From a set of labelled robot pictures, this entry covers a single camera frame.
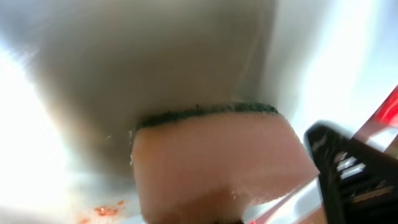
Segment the pink sponge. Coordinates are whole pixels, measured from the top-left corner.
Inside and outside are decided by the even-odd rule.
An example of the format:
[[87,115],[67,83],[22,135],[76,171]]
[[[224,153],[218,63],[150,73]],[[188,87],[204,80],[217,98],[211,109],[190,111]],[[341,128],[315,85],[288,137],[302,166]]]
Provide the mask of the pink sponge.
[[150,116],[137,125],[131,155],[147,223],[241,223],[248,207],[318,175],[289,122],[263,103]]

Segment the blue plate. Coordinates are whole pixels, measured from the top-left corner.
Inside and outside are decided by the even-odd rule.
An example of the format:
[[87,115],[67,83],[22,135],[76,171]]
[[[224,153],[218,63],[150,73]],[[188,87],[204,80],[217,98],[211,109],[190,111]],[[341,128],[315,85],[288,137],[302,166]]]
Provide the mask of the blue plate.
[[352,134],[396,85],[396,1],[2,1],[1,222],[141,223],[147,115],[260,101]]

